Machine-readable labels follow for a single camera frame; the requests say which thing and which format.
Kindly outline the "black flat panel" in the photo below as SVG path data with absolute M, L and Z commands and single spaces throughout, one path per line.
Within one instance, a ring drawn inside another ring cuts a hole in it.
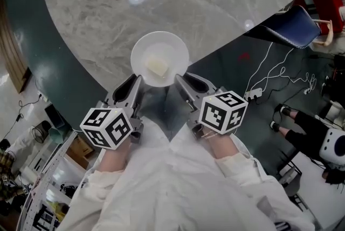
M 53 104 L 49 104 L 44 110 L 55 128 L 59 129 L 65 125 L 63 117 Z

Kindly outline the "brown wooden slat panel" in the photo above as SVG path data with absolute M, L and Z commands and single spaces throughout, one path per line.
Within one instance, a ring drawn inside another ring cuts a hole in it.
M 0 0 L 0 57 L 4 59 L 9 77 L 18 93 L 25 90 L 31 77 L 8 19 L 5 0 Z

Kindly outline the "person's right forearm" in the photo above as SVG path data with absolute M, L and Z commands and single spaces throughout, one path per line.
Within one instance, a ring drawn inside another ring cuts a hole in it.
M 230 136 L 214 134 L 207 141 L 225 177 L 241 187 L 263 182 L 256 161 L 240 152 Z

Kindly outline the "white round plate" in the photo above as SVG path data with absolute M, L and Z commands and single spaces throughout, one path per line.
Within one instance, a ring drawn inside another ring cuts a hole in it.
M 163 59 L 169 65 L 164 77 L 146 68 L 145 61 L 151 55 Z M 177 35 L 166 31 L 155 31 L 137 41 L 130 56 L 130 63 L 134 74 L 141 75 L 147 85 L 166 87 L 174 83 L 176 74 L 184 75 L 187 71 L 189 51 Z

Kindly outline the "person's grey trouser legs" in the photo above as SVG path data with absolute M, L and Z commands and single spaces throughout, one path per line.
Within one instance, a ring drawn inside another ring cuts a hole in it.
M 156 123 L 172 141 L 186 123 L 190 108 L 176 86 L 147 88 L 142 99 L 140 116 Z

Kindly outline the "grey marble table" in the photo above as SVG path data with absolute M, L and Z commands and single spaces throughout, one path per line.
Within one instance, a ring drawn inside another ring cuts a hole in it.
M 145 34 L 179 36 L 197 62 L 293 0 L 45 0 L 66 45 L 104 89 L 132 73 L 130 55 Z

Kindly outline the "perforated metal rail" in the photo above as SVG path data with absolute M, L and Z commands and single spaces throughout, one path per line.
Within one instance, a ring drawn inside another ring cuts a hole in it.
M 41 208 L 42 201 L 46 199 L 46 192 L 51 185 L 52 176 L 77 135 L 76 131 L 69 132 L 63 143 L 59 144 L 49 157 L 26 198 L 16 231 L 32 231 L 35 216 Z

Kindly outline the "white power strip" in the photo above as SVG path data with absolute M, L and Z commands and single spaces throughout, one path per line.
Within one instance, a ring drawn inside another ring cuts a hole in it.
M 244 94 L 244 99 L 246 101 L 248 101 L 248 100 L 255 100 L 257 98 L 262 97 L 262 94 L 263 94 L 262 88 L 252 89 L 252 90 L 247 91 Z

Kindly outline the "dark blue chair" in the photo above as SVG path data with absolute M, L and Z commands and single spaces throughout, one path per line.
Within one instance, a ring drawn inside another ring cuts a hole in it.
M 283 13 L 276 13 L 245 33 L 247 37 L 304 49 L 321 33 L 319 26 L 307 11 L 293 6 Z

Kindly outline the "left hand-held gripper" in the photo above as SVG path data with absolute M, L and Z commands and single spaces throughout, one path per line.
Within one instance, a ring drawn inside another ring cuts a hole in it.
M 142 76 L 132 74 L 117 86 L 109 100 L 99 101 L 81 121 L 80 128 L 90 142 L 99 148 L 116 150 L 129 138 L 139 144 L 142 134 L 142 120 L 137 115 L 142 97 Z

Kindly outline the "brown cardboard box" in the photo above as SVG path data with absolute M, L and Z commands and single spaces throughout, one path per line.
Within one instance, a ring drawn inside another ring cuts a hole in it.
M 87 158 L 89 158 L 94 152 L 95 150 L 92 146 L 90 146 L 83 138 L 76 136 L 68 147 L 66 154 L 86 170 L 89 165 Z

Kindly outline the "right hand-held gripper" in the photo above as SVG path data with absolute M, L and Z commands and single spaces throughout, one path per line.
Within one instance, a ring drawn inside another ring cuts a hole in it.
M 216 87 L 206 78 L 188 72 L 176 74 L 174 82 L 183 100 L 192 108 L 187 125 L 196 138 L 206 135 L 204 128 L 225 135 L 242 124 L 249 103 L 234 91 L 221 90 L 207 95 Z

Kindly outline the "person's left forearm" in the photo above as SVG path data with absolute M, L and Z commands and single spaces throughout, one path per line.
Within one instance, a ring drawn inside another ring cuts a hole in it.
M 80 195 L 95 201 L 104 200 L 126 167 L 130 145 L 130 139 L 126 139 L 116 150 L 105 151 L 101 162 L 80 189 Z

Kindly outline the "teal dustpan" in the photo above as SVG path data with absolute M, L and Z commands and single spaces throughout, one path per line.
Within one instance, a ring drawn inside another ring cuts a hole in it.
M 66 129 L 50 128 L 49 129 L 49 137 L 56 144 L 63 144 L 65 139 L 70 134 L 70 132 L 71 132 L 70 128 L 66 128 Z

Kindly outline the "pale food block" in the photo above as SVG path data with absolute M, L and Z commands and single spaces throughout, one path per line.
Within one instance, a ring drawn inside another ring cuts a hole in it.
M 151 55 L 146 59 L 145 66 L 148 70 L 160 77 L 164 77 L 169 69 L 169 65 L 163 59 L 154 55 Z

